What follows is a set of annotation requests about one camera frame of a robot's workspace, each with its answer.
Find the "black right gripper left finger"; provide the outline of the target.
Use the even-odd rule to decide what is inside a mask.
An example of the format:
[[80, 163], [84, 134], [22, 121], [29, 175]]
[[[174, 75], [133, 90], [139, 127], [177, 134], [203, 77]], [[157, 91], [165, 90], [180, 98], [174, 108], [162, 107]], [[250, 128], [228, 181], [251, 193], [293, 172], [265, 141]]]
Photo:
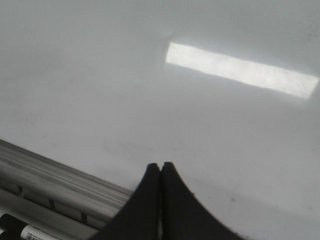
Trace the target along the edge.
[[157, 164], [145, 173], [126, 204], [91, 240], [156, 240], [159, 231], [161, 172]]

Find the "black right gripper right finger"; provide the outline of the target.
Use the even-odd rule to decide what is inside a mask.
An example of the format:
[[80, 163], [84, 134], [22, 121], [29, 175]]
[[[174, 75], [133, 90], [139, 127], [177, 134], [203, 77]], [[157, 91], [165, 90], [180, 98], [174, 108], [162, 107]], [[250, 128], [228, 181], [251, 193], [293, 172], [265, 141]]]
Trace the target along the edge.
[[161, 190], [163, 240], [240, 239], [203, 207], [171, 162], [162, 167]]

